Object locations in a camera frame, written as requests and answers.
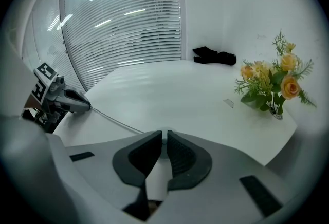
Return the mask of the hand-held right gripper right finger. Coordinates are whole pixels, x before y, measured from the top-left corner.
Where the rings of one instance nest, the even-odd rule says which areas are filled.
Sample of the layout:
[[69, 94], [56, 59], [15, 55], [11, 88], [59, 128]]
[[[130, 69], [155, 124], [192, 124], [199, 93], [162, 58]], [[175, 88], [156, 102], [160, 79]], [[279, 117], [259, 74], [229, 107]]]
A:
[[226, 145], [169, 131], [168, 156], [165, 223], [257, 223], [292, 197], [274, 172]]

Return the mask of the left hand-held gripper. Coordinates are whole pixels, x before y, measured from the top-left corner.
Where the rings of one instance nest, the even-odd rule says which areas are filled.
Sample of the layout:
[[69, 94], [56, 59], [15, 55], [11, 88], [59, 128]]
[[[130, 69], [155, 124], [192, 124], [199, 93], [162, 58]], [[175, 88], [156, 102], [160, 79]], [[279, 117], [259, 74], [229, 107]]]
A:
[[87, 97], [74, 87], [64, 88], [64, 77], [60, 76], [49, 64], [43, 63], [33, 70], [38, 79], [32, 95], [40, 104], [47, 121], [56, 123], [63, 112], [84, 113], [90, 110], [91, 104]]

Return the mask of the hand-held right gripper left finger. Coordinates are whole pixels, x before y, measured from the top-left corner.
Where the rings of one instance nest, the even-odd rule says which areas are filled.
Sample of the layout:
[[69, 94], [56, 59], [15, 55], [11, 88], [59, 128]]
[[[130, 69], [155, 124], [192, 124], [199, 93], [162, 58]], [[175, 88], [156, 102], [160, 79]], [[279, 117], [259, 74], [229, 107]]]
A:
[[113, 207], [146, 221], [149, 216], [145, 180], [160, 154], [162, 132], [97, 144], [67, 147], [75, 168]]

